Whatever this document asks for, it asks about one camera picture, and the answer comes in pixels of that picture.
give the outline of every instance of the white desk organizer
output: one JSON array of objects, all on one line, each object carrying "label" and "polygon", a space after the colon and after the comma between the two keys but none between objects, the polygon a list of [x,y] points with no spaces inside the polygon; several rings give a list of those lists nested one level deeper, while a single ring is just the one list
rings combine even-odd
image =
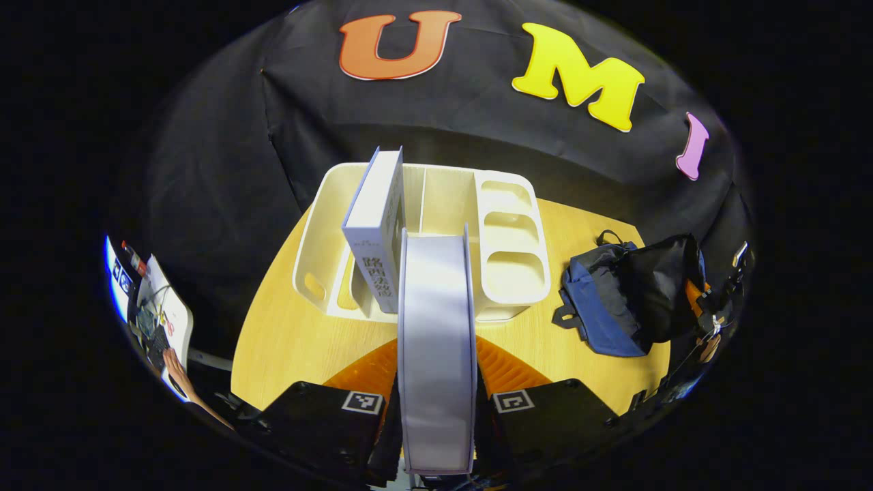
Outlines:
[{"label": "white desk organizer", "polygon": [[[321,181],[303,229],[293,287],[327,315],[397,322],[369,292],[357,267],[343,277],[350,249],[342,234],[366,163],[342,163]],[[549,293],[548,256],[540,208],[530,182],[494,170],[403,164],[406,229],[411,237],[463,235],[469,224],[477,322],[504,322]],[[354,299],[341,307],[340,291]]]}]

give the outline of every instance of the book spine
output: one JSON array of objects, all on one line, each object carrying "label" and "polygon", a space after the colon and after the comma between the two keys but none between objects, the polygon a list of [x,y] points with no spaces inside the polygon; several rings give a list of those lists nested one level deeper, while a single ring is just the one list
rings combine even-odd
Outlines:
[{"label": "book spine", "polygon": [[397,313],[397,273],[391,251],[385,243],[382,231],[373,229],[345,229],[346,239],[352,249],[354,262],[370,293],[386,314]]}]

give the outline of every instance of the letter m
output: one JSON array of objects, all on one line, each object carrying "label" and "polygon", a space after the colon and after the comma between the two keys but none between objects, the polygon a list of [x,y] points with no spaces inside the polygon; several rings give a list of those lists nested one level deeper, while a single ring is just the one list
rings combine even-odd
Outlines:
[{"label": "letter m", "polygon": [[558,89],[552,85],[552,79],[557,70],[567,104],[579,106],[603,89],[600,98],[588,104],[588,112],[613,128],[625,133],[630,131],[630,109],[634,106],[636,89],[646,81],[641,73],[616,58],[590,66],[567,34],[529,22],[521,27],[533,36],[533,52],[525,76],[512,79],[512,88],[543,99],[554,99]]}]

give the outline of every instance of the computer screen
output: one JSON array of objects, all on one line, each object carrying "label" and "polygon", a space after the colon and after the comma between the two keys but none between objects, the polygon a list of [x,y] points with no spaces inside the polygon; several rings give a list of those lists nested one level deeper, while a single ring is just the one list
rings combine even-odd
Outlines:
[{"label": "computer screen", "polygon": [[121,320],[127,324],[127,311],[131,301],[131,297],[136,295],[136,286],[134,279],[131,278],[130,272],[127,271],[121,261],[123,258],[118,257],[112,243],[109,241],[109,236],[106,238],[106,262],[107,271],[109,273],[110,292],[112,293],[115,310]]}]

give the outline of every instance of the orange letter u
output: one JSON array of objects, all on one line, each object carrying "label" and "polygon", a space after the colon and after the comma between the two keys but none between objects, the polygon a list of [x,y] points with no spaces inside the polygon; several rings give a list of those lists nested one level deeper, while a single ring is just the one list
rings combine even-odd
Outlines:
[{"label": "orange letter u", "polygon": [[446,10],[425,10],[409,16],[418,23],[416,47],[406,58],[379,58],[382,28],[394,22],[390,15],[364,17],[340,27],[346,36],[340,51],[340,68],[361,80],[407,79],[427,72],[443,56],[449,24],[461,14]]}]

